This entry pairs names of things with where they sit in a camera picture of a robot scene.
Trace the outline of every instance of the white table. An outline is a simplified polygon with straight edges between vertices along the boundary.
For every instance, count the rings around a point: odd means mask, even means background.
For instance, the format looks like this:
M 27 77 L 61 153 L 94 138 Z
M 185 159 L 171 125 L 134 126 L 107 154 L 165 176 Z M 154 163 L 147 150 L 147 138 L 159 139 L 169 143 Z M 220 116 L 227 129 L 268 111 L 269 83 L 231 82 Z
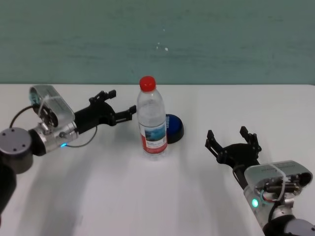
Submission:
M 74 111 L 100 90 L 116 89 L 115 111 L 136 103 L 138 86 L 56 85 Z M 29 85 L 1 85 L 0 128 L 29 105 Z M 143 157 L 137 118 L 103 125 L 83 148 L 62 148 L 18 176 L 2 215 L 1 236 L 262 236 L 232 170 L 204 147 L 208 129 L 222 146 L 258 135 L 259 161 L 295 160 L 315 173 L 315 87 L 158 86 L 166 112 L 178 115 L 184 137 L 160 161 Z M 16 126 L 30 129 L 27 111 Z M 93 131 L 73 144 L 84 143 Z M 315 183 L 296 198 L 294 214 L 315 219 Z

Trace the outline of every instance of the bottle label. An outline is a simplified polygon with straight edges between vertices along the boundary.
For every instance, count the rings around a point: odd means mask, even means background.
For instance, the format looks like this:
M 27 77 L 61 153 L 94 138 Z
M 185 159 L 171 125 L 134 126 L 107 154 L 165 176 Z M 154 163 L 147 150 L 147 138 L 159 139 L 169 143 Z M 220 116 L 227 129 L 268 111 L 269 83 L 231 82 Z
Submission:
M 156 127 L 146 127 L 141 124 L 139 126 L 143 149 L 146 152 L 160 153 L 166 149 L 166 122 Z

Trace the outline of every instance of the blue led light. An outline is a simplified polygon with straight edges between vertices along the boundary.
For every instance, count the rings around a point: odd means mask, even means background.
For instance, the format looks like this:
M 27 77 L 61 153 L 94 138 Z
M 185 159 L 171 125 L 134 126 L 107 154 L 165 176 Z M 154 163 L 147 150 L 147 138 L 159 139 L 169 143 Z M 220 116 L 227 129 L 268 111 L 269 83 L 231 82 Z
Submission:
M 258 205 L 259 205 L 258 200 L 254 198 L 254 199 L 252 200 L 252 207 L 257 208 Z

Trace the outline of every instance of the green wall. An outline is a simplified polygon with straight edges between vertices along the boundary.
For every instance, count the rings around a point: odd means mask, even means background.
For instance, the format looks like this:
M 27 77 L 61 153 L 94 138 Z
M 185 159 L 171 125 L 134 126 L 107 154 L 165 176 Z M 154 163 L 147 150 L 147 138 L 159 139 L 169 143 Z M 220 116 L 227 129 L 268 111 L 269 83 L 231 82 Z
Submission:
M 1 0 L 0 82 L 315 84 L 314 0 Z

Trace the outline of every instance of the water bottle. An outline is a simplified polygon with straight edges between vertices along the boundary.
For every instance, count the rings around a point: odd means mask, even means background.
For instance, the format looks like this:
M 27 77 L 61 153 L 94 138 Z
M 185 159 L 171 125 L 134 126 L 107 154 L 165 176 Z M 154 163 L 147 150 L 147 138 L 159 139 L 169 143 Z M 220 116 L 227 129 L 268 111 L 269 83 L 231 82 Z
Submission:
M 150 155 L 161 155 L 167 147 L 163 99 L 152 76 L 143 77 L 140 80 L 140 88 L 137 116 L 143 149 Z

